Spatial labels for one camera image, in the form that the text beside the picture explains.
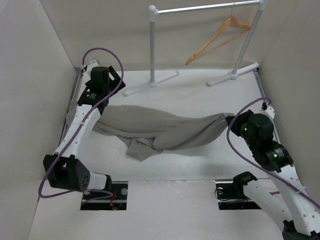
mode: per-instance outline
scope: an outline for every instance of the white platform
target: white platform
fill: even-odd
[[[78,192],[41,199],[28,240],[282,239],[262,210],[219,210],[214,190],[212,180],[130,181],[126,211],[79,211]]]
[[[158,71],[156,75],[165,77],[173,72]],[[110,104],[140,105],[200,118],[220,112],[236,113],[261,96],[252,72],[235,81],[206,86],[207,81],[226,72],[181,70],[179,77],[157,88],[130,97],[120,92],[110,99]],[[129,71],[125,72],[124,81],[133,87],[148,81],[148,77],[148,71]],[[256,104],[252,110],[259,111],[260,107]],[[266,177],[232,152],[226,131],[212,144],[165,152],[143,162],[126,157],[127,147],[115,136],[92,132],[89,138],[81,161],[91,171],[111,175],[113,181],[130,180],[127,210],[79,211],[79,192],[40,199],[29,240],[282,239],[277,226],[262,210],[218,209],[213,179],[231,179],[245,171]],[[244,155],[251,156],[243,139],[232,135],[231,140]],[[43,192],[59,191],[46,184]]]
[[[239,76],[237,80],[207,87],[207,81],[227,73],[227,70],[179,71],[180,76],[156,88],[129,97],[124,97],[122,90],[110,99],[110,104],[138,105],[178,116],[201,118],[220,112],[236,113],[250,101],[261,97],[253,72]],[[157,79],[161,79],[175,74],[175,71],[155,73]],[[149,77],[149,71],[126,71],[124,81],[130,88],[147,82]],[[261,104],[251,109],[260,111]],[[81,161],[93,172],[111,175],[114,181],[230,179],[245,171],[266,177],[262,171],[237,157],[227,143],[226,132],[209,145],[164,152],[143,162],[127,157],[127,147],[117,137],[92,132]],[[231,140],[240,152],[251,157],[243,139],[232,134]]]

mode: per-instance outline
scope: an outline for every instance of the fabric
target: fabric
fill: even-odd
[[[127,146],[127,155],[143,161],[164,150],[196,148],[213,142],[228,126],[218,113],[188,118],[141,106],[107,106],[93,130],[118,136]]]

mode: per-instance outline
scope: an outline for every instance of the metal rod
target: metal rod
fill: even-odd
[[[155,80],[155,34],[156,22],[150,22],[150,83],[154,84]]]
[[[254,34],[254,31],[255,31],[255,29],[256,29],[256,27],[258,25],[258,22],[259,22],[259,19],[261,17],[262,12],[263,12],[262,10],[258,9],[256,14],[255,14],[255,16],[254,16],[253,23],[251,25],[250,31],[248,32],[248,35],[246,36],[246,39],[245,39],[244,44],[243,44],[243,46],[241,48],[240,54],[238,56],[238,59],[235,62],[233,70],[231,71],[231,75],[236,75],[237,74],[237,71],[239,69],[240,63],[241,63],[242,59],[244,58],[244,55],[245,55],[246,50],[247,50],[247,48],[249,46],[249,43],[250,43],[250,40],[251,40],[251,38],[252,38],[252,36]]]
[[[260,0],[238,1],[238,2],[228,2],[228,3],[220,3],[220,4],[212,4],[212,5],[204,5],[204,6],[190,6],[190,7],[158,10],[157,14],[168,14],[168,13],[186,12],[186,11],[202,10],[202,9],[222,9],[222,8],[231,8],[232,6],[242,7],[242,6],[251,6],[251,5],[258,5],[258,4],[260,4]]]

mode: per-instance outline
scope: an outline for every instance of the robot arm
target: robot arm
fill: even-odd
[[[112,66],[103,67],[98,64],[96,65],[97,66],[93,68],[88,65],[86,70],[82,72],[83,74],[90,74],[91,79],[86,83],[86,89],[77,102],[74,119],[54,154],[47,154],[43,159],[44,169],[48,171],[58,154],[66,144],[71,141],[71,144],[48,175],[48,181],[52,188],[77,192],[84,192],[91,189],[110,191],[111,189],[112,180],[109,175],[90,172],[80,161],[84,144],[109,101],[105,100],[99,104],[98,107],[87,116],[85,121],[83,121],[84,117],[95,104],[112,92],[120,82],[120,77]],[[122,83],[118,91],[125,86],[126,85]],[[79,125],[83,125],[83,127],[79,130],[76,137],[73,138]]]
[[[273,140],[274,125],[271,120],[274,112],[271,106],[265,106],[260,113],[249,110],[235,120],[231,131],[244,138],[254,160],[263,169],[285,179],[307,195],[287,149]],[[320,214],[313,204],[299,192],[269,175],[283,202],[263,189],[254,176],[248,178],[247,174],[250,173],[242,173],[233,179],[234,189],[255,201],[283,231],[285,240],[320,239]]]

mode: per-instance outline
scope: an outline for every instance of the wooden hanger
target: wooden hanger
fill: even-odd
[[[233,27],[233,28],[242,28],[242,29],[246,29],[245,31],[239,33],[238,35],[232,37],[231,39],[219,44],[218,46],[215,46],[213,49],[204,52],[203,51],[218,37],[220,36],[224,31],[226,31],[226,29],[228,27]],[[211,52],[213,52],[214,50],[217,50],[218,48],[221,48],[223,45],[226,45],[228,43],[230,43],[231,41],[235,40],[236,38],[242,36],[243,34],[245,34],[247,31],[249,31],[249,29],[251,28],[250,24],[243,24],[243,23],[238,23],[237,19],[234,16],[231,16],[229,18],[227,18],[222,25],[219,27],[219,29],[216,31],[216,33],[212,36],[212,38],[210,38],[209,41],[207,41],[195,54],[193,54],[193,56],[191,56],[188,61],[186,62],[185,65],[189,65],[191,62],[193,62],[194,60],[197,60],[198,58],[203,57],[204,55],[207,55]]]

